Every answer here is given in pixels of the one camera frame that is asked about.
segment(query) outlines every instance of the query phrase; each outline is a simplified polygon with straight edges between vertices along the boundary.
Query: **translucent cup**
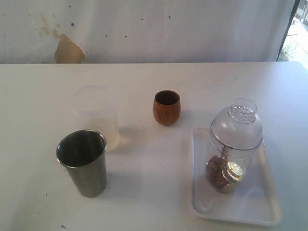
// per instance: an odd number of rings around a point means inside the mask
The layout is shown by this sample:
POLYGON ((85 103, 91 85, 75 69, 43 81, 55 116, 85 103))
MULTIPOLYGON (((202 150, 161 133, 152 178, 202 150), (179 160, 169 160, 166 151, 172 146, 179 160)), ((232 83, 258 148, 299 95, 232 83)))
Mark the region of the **translucent cup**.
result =
POLYGON ((77 129, 100 132, 107 140, 107 151, 120 144, 116 110, 106 87, 94 85, 77 90, 71 99, 71 109, 77 129))

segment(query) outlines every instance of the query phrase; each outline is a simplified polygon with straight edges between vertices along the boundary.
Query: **white table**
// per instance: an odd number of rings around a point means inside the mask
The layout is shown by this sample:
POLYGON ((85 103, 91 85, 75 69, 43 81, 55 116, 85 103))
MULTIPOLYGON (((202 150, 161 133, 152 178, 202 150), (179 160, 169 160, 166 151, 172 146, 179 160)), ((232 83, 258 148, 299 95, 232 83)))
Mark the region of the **white table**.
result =
POLYGON ((308 72, 299 63, 0 65, 0 230, 264 230, 189 210, 191 131, 245 97, 258 105, 284 220, 308 230, 308 72), (106 155, 108 185, 79 195, 55 148, 76 130, 69 97, 103 84, 115 100, 121 145, 106 155), (152 116, 156 92, 181 96, 178 123, 152 116))

